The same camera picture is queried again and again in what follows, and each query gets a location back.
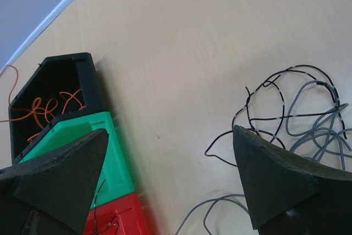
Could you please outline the red plastic bin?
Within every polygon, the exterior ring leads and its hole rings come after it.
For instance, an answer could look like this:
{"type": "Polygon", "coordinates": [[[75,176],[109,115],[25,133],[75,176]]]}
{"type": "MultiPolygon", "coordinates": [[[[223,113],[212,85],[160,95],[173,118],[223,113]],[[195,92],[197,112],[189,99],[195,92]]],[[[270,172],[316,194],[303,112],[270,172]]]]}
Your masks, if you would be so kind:
{"type": "Polygon", "coordinates": [[[137,194],[128,194],[90,210],[83,234],[150,234],[137,194]]]}

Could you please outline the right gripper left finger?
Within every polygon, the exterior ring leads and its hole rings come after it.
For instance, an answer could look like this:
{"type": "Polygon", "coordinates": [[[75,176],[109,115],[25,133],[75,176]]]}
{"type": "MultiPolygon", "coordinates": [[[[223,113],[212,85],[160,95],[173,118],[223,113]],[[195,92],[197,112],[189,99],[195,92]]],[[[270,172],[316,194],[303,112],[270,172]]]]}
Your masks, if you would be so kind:
{"type": "Polygon", "coordinates": [[[108,133],[1,169],[1,234],[82,234],[106,157],[108,133]]]}

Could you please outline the black plastic bin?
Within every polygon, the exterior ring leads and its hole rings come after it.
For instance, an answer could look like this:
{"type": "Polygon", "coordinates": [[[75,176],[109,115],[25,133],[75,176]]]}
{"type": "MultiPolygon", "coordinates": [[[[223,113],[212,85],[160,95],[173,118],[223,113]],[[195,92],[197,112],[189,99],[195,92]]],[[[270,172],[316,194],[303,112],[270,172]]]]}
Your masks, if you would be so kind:
{"type": "Polygon", "coordinates": [[[105,110],[90,53],[45,58],[8,107],[12,163],[19,163],[58,122],[105,110]]]}

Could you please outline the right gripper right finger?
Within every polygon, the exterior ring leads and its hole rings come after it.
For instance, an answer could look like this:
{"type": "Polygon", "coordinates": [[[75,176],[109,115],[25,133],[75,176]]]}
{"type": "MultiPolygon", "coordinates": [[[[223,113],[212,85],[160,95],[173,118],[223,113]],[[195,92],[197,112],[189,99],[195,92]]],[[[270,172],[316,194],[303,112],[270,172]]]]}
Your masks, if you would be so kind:
{"type": "Polygon", "coordinates": [[[351,173],[309,161],[238,125],[233,148],[259,234],[351,234],[351,173]]]}

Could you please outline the green plastic bin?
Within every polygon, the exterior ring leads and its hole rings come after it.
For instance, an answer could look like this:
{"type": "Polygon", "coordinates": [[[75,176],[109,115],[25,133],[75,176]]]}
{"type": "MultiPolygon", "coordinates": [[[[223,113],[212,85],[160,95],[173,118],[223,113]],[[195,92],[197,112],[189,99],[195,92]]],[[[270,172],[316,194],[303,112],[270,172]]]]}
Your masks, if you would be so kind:
{"type": "Polygon", "coordinates": [[[109,112],[58,122],[20,162],[55,150],[100,128],[108,133],[108,146],[91,208],[133,193],[133,182],[109,112]]]}

